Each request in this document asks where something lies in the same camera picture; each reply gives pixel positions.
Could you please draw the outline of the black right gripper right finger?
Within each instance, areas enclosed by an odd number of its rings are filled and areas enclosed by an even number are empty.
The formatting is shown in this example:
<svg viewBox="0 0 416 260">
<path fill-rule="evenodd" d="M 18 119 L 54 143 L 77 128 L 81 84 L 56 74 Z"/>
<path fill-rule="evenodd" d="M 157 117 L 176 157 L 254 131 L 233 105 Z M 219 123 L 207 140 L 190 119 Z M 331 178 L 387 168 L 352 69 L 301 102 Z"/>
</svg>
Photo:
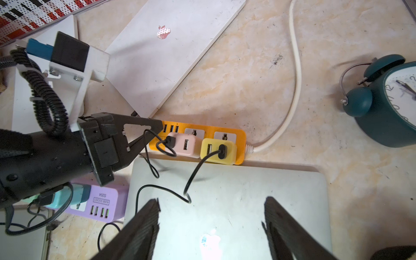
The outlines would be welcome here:
<svg viewBox="0 0 416 260">
<path fill-rule="evenodd" d="M 275 198 L 266 198 L 264 215 L 265 222 L 262 225 L 273 260 L 336 259 Z"/>
</svg>

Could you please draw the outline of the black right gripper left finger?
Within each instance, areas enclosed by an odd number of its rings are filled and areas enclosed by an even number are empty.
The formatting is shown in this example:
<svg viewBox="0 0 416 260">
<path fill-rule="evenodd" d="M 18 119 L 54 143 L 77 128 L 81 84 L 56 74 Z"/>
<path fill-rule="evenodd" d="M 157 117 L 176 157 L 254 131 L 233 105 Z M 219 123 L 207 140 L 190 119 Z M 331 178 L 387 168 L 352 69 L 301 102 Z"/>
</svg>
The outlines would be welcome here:
<svg viewBox="0 0 416 260">
<path fill-rule="evenodd" d="M 150 260 L 159 232 L 159 202 L 149 200 L 94 260 Z"/>
</svg>

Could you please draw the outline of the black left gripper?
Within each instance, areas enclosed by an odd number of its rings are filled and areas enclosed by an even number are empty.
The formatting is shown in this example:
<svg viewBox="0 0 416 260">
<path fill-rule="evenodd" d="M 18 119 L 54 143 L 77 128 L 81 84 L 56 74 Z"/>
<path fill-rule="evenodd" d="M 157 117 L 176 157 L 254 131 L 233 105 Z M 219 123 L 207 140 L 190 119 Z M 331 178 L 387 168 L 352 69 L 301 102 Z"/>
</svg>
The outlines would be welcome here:
<svg viewBox="0 0 416 260">
<path fill-rule="evenodd" d="M 95 172 L 101 185 L 128 167 L 163 128 L 160 120 L 93 114 L 59 137 L 1 130 L 1 208 Z"/>
</svg>

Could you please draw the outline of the black charger cable pink adapter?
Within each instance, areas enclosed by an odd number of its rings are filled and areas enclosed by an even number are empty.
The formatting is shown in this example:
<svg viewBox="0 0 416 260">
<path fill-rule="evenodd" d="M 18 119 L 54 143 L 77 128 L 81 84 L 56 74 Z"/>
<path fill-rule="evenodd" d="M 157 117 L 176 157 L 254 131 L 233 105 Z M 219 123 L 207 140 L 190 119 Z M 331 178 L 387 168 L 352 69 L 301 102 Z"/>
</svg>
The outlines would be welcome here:
<svg viewBox="0 0 416 260">
<path fill-rule="evenodd" d="M 144 129 L 144 133 L 143 135 L 149 133 L 150 135 L 152 135 L 154 138 L 157 138 L 158 141 L 156 143 L 156 149 L 161 152 L 162 154 L 169 156 L 169 157 L 177 157 L 177 153 L 174 151 L 173 147 L 176 144 L 176 138 L 175 137 L 166 137 L 165 139 L 162 139 L 156 132 L 154 132 L 151 129 Z M 146 141 L 144 141 L 144 149 L 145 149 L 145 155 L 141 155 L 143 157 L 143 159 L 147 162 L 149 169 L 151 170 L 153 176 L 157 179 L 160 178 L 160 174 L 158 172 L 158 170 L 151 164 L 150 162 L 150 158 L 149 158 L 149 153 L 148 153 L 148 149 L 147 149 L 147 144 Z"/>
</svg>

